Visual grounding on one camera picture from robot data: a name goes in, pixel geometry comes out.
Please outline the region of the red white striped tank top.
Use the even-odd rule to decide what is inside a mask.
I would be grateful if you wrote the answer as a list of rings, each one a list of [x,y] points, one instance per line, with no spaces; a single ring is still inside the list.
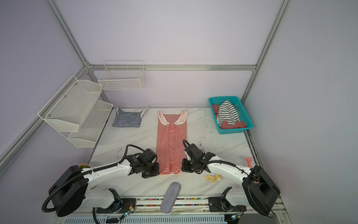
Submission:
[[[186,158],[183,140],[187,139],[187,111],[180,114],[158,112],[156,154],[160,175],[176,175],[182,172]]]

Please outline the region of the blue white striped tank top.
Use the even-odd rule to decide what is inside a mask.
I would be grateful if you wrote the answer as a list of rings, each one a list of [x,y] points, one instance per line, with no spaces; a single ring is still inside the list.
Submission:
[[[144,115],[149,111],[148,107],[145,107],[140,112],[126,112],[121,108],[116,107],[116,117],[112,124],[112,127],[118,128],[139,128],[141,126]]]

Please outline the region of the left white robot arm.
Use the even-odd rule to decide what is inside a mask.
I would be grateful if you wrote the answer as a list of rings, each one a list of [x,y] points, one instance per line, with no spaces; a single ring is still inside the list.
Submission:
[[[95,168],[72,166],[50,188],[42,211],[54,211],[58,217],[67,216],[79,208],[101,208],[118,213],[124,203],[117,191],[114,188],[100,190],[96,187],[132,174],[142,174],[144,179],[157,176],[159,163],[141,155],[130,155],[118,162]]]

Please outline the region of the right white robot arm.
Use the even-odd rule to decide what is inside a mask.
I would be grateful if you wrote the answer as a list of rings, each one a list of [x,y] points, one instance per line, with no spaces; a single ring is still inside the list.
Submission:
[[[211,158],[209,161],[183,159],[182,171],[197,174],[206,171],[221,175],[241,185],[249,205],[256,212],[266,217],[270,216],[272,208],[281,193],[278,186],[262,167],[258,165],[253,168],[242,167],[224,161],[218,156]]]

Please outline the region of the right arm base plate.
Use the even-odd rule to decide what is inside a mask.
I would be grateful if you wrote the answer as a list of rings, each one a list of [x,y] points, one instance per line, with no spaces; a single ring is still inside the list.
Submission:
[[[227,187],[219,197],[209,197],[209,211],[210,212],[246,212],[247,208],[245,205],[233,206],[227,199],[227,193],[232,187]]]

